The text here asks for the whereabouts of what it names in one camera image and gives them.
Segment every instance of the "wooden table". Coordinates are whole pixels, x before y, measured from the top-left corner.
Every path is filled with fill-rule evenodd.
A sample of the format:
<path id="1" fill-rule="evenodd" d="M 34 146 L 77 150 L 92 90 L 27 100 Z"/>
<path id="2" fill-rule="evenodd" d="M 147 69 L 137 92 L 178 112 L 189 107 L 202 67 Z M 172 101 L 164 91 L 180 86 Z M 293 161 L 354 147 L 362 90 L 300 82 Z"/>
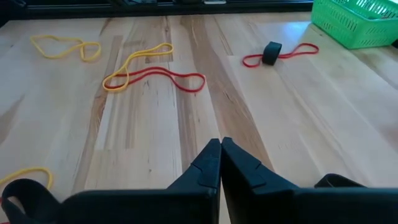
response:
<path id="1" fill-rule="evenodd" d="M 60 200 L 84 189 L 166 188 L 211 138 L 231 136 L 302 187 L 329 172 L 397 187 L 397 49 L 348 51 L 309 21 L 309 13 L 278 13 L 8 22 L 0 29 L 0 177 L 48 167 Z M 102 56 L 43 58 L 29 42 L 37 34 L 99 41 Z M 269 41 L 282 52 L 311 42 L 320 53 L 242 66 Z M 139 58 L 130 69 L 200 72 L 203 91 L 184 93 L 160 76 L 118 94 L 102 89 L 131 53 L 161 42 L 173 55 Z M 39 44 L 48 53 L 67 48 Z"/>

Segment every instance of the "green basket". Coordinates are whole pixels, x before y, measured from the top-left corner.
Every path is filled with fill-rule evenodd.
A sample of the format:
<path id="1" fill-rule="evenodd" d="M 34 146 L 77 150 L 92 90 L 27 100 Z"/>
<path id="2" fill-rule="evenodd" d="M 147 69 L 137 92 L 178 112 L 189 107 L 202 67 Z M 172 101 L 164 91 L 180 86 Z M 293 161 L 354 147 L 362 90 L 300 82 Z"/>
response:
<path id="1" fill-rule="evenodd" d="M 314 0 L 312 22 L 347 49 L 398 39 L 398 4 L 389 0 Z"/>

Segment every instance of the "red rubber band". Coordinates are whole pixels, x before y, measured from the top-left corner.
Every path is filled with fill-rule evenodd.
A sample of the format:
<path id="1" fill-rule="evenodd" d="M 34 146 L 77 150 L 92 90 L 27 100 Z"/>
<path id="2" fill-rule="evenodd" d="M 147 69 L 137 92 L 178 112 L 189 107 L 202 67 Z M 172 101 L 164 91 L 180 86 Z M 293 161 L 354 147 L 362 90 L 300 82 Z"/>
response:
<path id="1" fill-rule="evenodd" d="M 315 50 L 314 50 L 314 51 L 296 52 L 296 51 L 297 51 L 299 48 L 301 48 L 302 46 L 312 47 L 312 48 L 314 48 Z M 296 46 L 296 48 L 294 48 L 293 51 L 292 51 L 291 53 L 280 54 L 280 55 L 278 56 L 278 58 L 285 59 L 285 58 L 291 58 L 291 57 L 298 56 L 298 55 L 303 55 L 303 54 L 317 54 L 317 53 L 319 53 L 319 47 L 316 46 L 315 44 L 301 43 L 301 44 L 299 44 L 298 46 Z M 256 57 L 259 57 L 259 58 L 260 58 L 259 61 L 258 61 L 258 63 L 249 64 L 249 63 L 246 62 L 246 59 L 249 59 L 249 58 L 256 58 Z M 260 64 L 261 64 L 261 58 L 262 58 L 262 54 L 247 55 L 247 56 L 243 57 L 242 63 L 243 63 L 243 65 L 246 66 L 247 68 L 258 67 L 258 66 L 260 66 Z"/>
<path id="2" fill-rule="evenodd" d="M 206 76 L 202 75 L 201 73 L 179 74 L 179 73 L 167 70 L 166 68 L 163 68 L 163 67 L 149 67 L 149 68 L 145 68 L 145 69 L 142 69 L 142 70 L 139 70 L 136 72 L 130 72 L 128 75 L 131 77 L 131 76 L 138 75 L 141 73 L 144 73 L 144 74 L 135 79 L 130 80 L 128 85 L 138 82 L 139 80 L 142 80 L 143 78 L 145 78 L 149 75 L 164 75 L 166 77 L 169 77 L 171 79 L 171 81 L 174 83 L 174 85 L 177 88 L 179 88 L 180 90 L 186 91 L 188 93 L 197 93 L 203 89 L 203 87 L 205 86 L 205 83 L 206 83 Z M 126 77 L 126 76 L 127 76 L 127 74 L 117 74 L 116 75 L 116 77 Z M 189 89 L 189 88 L 186 88 L 186 87 L 178 84 L 177 81 L 175 81 L 174 77 L 180 77 L 180 78 L 199 77 L 203 80 L 203 82 L 198 88 Z M 120 88 L 122 86 L 123 86 L 123 84 L 116 85 L 116 86 L 111 86 L 111 85 L 105 84 L 105 87 L 109 88 L 109 89 Z"/>

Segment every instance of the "yellow rubber band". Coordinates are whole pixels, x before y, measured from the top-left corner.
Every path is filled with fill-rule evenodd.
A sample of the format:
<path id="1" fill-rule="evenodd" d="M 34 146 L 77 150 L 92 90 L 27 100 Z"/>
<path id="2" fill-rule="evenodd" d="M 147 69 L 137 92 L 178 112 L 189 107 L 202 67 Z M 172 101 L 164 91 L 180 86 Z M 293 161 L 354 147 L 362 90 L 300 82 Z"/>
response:
<path id="1" fill-rule="evenodd" d="M 163 46 L 167 46 L 170 48 L 170 50 L 166 51 L 166 52 L 153 52 Z M 147 50 L 139 50 L 137 52 L 134 52 L 133 54 L 131 54 L 127 60 L 125 61 L 125 63 L 122 65 L 122 67 L 119 68 L 119 70 L 115 71 L 114 73 L 108 75 L 107 77 L 104 78 L 104 80 L 102 81 L 102 87 L 106 90 L 106 91 L 113 91 L 113 92 L 117 92 L 117 91 L 122 91 L 125 90 L 129 84 L 129 75 L 126 76 L 126 81 L 124 82 L 123 86 L 119 87 L 119 88 L 107 88 L 105 86 L 105 83 L 112 79 L 113 77 L 115 77 L 118 73 L 120 73 L 122 70 L 124 70 L 126 72 L 126 74 L 129 73 L 128 71 L 128 66 L 131 62 L 132 59 L 136 58 L 136 57 L 145 57 L 145 56 L 160 56 L 160 55 L 167 55 L 167 54 L 171 54 L 173 52 L 173 45 L 169 44 L 169 43 L 162 43 L 159 44 L 158 46 L 151 48 L 151 49 L 147 49 Z"/>
<path id="2" fill-rule="evenodd" d="M 21 169 L 17 172 L 13 172 L 12 174 L 9 174 L 8 176 L 6 176 L 5 178 L 0 180 L 0 185 L 3 185 L 7 182 L 9 182 L 10 180 L 13 180 L 17 177 L 19 177 L 20 175 L 23 174 L 28 174 L 31 172 L 35 172 L 35 171 L 41 171 L 47 174 L 47 176 L 49 177 L 48 182 L 47 182 L 47 189 L 50 189 L 52 187 L 53 184 L 53 175 L 51 173 L 51 171 L 49 171 L 47 168 L 45 167 L 31 167 L 31 168 L 26 168 L 26 169 Z"/>
<path id="3" fill-rule="evenodd" d="M 57 41 L 76 41 L 79 42 L 79 44 L 69 48 L 66 51 L 63 51 L 57 55 L 47 55 L 44 50 L 37 44 L 36 40 L 37 39 L 53 39 L 53 40 L 57 40 Z M 83 40 L 81 40 L 80 38 L 72 38 L 72 37 L 57 37 L 54 35 L 33 35 L 32 37 L 30 37 L 30 41 L 32 42 L 33 46 L 35 46 L 35 48 L 45 57 L 45 58 L 49 58 L 49 59 L 58 59 L 58 58 L 62 58 L 66 55 L 68 55 L 70 52 L 76 50 L 76 49 L 80 49 L 80 58 L 82 61 L 84 62 L 90 62 L 92 60 L 95 60 L 96 58 L 98 58 L 98 56 L 100 56 L 101 54 L 101 44 L 99 42 L 84 42 Z M 98 50 L 94 53 L 93 56 L 91 57 L 85 57 L 85 47 L 88 45 L 95 45 L 98 46 Z"/>

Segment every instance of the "wood grain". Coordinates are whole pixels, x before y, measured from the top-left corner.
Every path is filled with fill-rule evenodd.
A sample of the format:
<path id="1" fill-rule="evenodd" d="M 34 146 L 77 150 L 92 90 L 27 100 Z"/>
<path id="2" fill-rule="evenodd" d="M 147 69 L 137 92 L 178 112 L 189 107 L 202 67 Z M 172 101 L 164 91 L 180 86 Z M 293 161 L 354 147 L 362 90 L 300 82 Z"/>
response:
<path id="1" fill-rule="evenodd" d="M 330 172 L 398 187 L 398 51 L 346 50 L 309 20 L 298 12 L 7 23 L 0 29 L 0 176 L 49 167 L 59 200 L 84 189 L 161 189 L 211 138 L 230 136 L 302 187 Z M 76 51 L 48 60 L 29 42 L 36 34 L 99 41 L 101 58 L 83 63 Z M 311 42 L 320 53 L 242 66 L 244 55 L 269 41 L 282 43 L 282 52 Z M 162 42 L 174 45 L 172 55 L 137 58 L 129 69 L 200 72 L 201 92 L 182 92 L 163 76 L 121 93 L 101 88 L 131 53 Z M 68 46 L 39 44 L 49 53 Z M 220 223 L 229 223 L 223 195 Z"/>

